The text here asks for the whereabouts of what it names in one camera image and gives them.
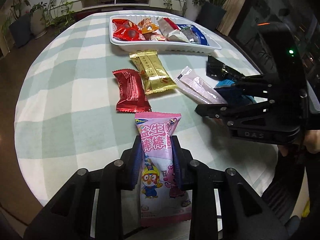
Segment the person's right hand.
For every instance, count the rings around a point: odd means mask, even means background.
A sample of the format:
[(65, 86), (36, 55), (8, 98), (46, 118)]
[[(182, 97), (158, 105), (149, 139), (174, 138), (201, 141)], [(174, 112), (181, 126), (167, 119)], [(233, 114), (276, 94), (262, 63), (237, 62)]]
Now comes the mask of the person's right hand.
[(282, 156), (287, 156), (289, 152), (289, 146), (291, 145), (304, 145), (308, 152), (313, 154), (318, 153), (320, 150), (320, 130), (309, 130), (305, 133), (303, 139), (297, 139), (293, 143), (286, 146), (278, 145), (278, 150), (280, 150)]

